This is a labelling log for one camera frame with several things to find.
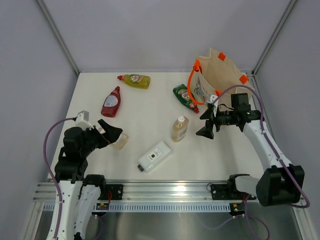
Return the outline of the clear pale soap bottle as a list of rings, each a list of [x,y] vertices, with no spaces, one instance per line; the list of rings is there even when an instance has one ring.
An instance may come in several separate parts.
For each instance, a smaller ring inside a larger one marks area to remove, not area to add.
[[[117,141],[114,143],[111,143],[110,146],[113,147],[114,149],[120,151],[125,146],[128,139],[129,139],[129,136],[127,134],[125,134],[124,132],[122,132],[120,134],[119,138],[117,139]]]

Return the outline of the amber liquid bottle white cap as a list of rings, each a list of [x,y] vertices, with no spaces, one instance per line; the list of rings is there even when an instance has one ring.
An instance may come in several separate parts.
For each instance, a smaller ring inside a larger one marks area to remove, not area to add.
[[[171,139],[173,142],[177,143],[181,141],[188,129],[189,119],[183,115],[179,116],[177,120],[174,122],[171,130]]]

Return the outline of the white rectangular bottle black cap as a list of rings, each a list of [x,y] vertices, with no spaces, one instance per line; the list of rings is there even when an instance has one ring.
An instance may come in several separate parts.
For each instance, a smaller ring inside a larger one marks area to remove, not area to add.
[[[172,149],[164,141],[160,141],[138,159],[137,168],[143,173],[149,173],[171,153]]]

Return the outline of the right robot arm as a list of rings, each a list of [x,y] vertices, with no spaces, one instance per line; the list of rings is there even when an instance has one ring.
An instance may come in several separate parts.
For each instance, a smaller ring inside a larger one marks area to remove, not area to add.
[[[273,140],[264,117],[253,110],[246,93],[231,95],[231,109],[220,111],[218,97],[211,95],[206,103],[207,110],[200,119],[205,126],[196,135],[214,138],[222,126],[236,126],[253,146],[263,168],[260,178],[249,174],[234,174],[227,180],[226,192],[233,199],[248,194],[264,206],[298,206],[302,195],[305,172],[300,165],[293,165]]]

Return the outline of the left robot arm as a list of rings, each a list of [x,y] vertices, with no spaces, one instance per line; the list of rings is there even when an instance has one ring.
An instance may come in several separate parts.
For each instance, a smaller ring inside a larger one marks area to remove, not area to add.
[[[85,175],[88,156],[96,149],[115,143],[123,133],[118,127],[98,120],[103,131],[88,123],[64,132],[58,162],[51,173],[56,187],[55,206],[47,239],[83,240],[97,200],[108,196],[106,179],[100,174]]]

